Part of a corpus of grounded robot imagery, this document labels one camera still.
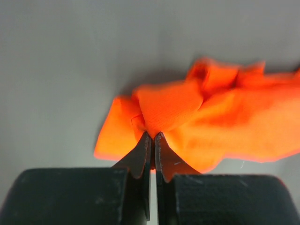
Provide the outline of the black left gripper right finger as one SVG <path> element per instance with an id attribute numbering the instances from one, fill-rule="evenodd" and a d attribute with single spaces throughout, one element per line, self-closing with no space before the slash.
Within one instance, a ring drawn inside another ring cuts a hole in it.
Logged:
<path id="1" fill-rule="evenodd" d="M 155 139 L 160 225 L 297 225 L 300 216 L 285 184 L 256 174 L 204 175 Z"/>

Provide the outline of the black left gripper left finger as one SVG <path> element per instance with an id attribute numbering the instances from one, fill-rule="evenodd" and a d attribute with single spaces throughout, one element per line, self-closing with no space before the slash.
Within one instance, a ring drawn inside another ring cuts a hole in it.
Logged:
<path id="1" fill-rule="evenodd" d="M 23 171 L 0 209 L 3 225 L 144 225 L 150 219 L 151 138 L 112 167 Z"/>

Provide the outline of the orange t shirt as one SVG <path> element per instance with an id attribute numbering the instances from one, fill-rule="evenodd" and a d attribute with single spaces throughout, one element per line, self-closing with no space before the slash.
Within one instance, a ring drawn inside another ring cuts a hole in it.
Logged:
<path id="1" fill-rule="evenodd" d="M 300 74 L 266 74 L 265 64 L 195 62 L 184 80 L 148 84 L 117 96 L 94 156 L 119 160 L 144 132 L 201 173 L 223 159 L 274 162 L 300 151 Z"/>

